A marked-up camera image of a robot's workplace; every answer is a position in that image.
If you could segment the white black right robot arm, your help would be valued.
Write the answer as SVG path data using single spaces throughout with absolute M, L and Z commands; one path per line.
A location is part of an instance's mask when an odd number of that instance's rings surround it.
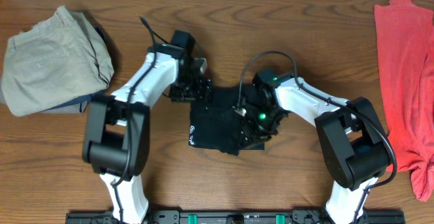
M 378 179 L 396 163 L 372 103 L 336 98 L 310 86 L 297 73 L 278 76 L 271 70 L 255 74 L 252 81 L 260 103 L 253 111 L 240 97 L 235 110 L 246 122 L 244 143 L 253 145 L 277 133 L 280 121 L 294 113 L 314 126 L 326 168 L 334 179 L 325 205 L 329 223 L 359 223 L 363 206 Z

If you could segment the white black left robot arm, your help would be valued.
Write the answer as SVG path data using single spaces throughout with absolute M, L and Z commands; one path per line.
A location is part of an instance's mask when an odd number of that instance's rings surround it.
M 205 58 L 171 44 L 154 44 L 143 65 L 121 88 L 90 101 L 82 148 L 110 194 L 113 210 L 91 214 L 88 223 L 144 223 L 149 209 L 141 173 L 149 156 L 150 112 L 170 88 L 173 101 L 206 98 L 211 81 Z

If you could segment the black t-shirt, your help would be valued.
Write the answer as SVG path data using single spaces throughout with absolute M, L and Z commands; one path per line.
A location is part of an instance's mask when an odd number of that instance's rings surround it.
M 271 136 L 254 131 L 253 117 L 260 113 L 254 86 L 215 87 L 211 100 L 191 103 L 189 145 L 229 155 L 241 150 L 263 150 Z

